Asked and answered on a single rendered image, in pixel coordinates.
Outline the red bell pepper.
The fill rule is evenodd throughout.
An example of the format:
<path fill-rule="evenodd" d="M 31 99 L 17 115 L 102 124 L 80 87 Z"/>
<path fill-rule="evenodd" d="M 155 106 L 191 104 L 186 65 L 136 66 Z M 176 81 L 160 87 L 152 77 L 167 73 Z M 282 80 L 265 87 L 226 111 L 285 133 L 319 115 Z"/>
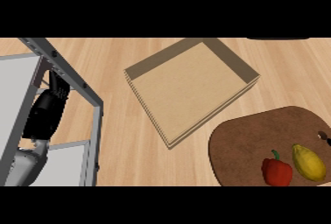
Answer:
<path fill-rule="evenodd" d="M 293 167 L 281 161 L 280 153 L 272 150 L 274 158 L 263 160 L 263 181 L 269 186 L 290 186 L 293 180 Z"/>

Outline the dark object at edge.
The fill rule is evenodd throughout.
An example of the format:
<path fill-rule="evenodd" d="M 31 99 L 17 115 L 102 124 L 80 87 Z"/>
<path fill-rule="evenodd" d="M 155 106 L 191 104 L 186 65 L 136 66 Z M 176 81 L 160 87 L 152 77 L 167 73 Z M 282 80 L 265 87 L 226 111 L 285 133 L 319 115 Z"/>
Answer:
<path fill-rule="evenodd" d="M 249 38 L 251 40 L 275 40 L 275 41 L 285 41 L 285 40 L 306 40 L 306 39 L 311 39 L 311 38 Z"/>

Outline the grey metal tiered rack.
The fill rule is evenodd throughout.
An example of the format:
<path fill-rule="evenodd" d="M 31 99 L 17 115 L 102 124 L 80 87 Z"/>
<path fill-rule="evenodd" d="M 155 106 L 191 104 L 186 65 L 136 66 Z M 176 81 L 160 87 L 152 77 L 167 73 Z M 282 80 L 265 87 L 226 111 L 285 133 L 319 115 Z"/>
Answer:
<path fill-rule="evenodd" d="M 0 56 L 0 186 L 93 186 L 104 101 L 46 38 L 30 53 Z M 70 93 L 93 106 L 90 139 L 51 143 Z"/>

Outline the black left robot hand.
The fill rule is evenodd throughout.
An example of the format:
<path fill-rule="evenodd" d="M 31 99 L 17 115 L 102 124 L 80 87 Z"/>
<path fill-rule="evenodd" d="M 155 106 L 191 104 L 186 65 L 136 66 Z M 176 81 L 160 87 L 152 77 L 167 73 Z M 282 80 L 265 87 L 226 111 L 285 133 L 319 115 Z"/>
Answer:
<path fill-rule="evenodd" d="M 58 130 L 70 94 L 70 85 L 58 73 L 49 71 L 49 89 L 37 97 L 30 110 L 22 138 L 49 140 Z"/>

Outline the cardboard box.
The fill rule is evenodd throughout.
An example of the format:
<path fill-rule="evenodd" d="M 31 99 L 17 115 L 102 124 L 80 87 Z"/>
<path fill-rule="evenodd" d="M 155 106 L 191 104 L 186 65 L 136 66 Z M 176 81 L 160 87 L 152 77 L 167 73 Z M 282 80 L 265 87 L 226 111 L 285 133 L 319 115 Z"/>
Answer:
<path fill-rule="evenodd" d="M 172 148 L 223 111 L 260 74 L 217 38 L 186 38 L 126 68 L 126 79 Z"/>

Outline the brown wooden cutting board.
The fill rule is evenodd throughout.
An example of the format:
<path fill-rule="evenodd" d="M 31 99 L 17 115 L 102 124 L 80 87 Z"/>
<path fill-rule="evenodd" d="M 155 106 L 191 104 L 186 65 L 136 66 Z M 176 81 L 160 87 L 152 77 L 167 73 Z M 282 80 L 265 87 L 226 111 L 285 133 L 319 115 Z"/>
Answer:
<path fill-rule="evenodd" d="M 212 169 L 222 186 L 262 186 L 263 161 L 280 157 L 293 162 L 293 145 L 300 144 L 321 157 L 331 183 L 331 125 L 308 109 L 288 106 L 235 118 L 217 126 L 209 142 Z"/>

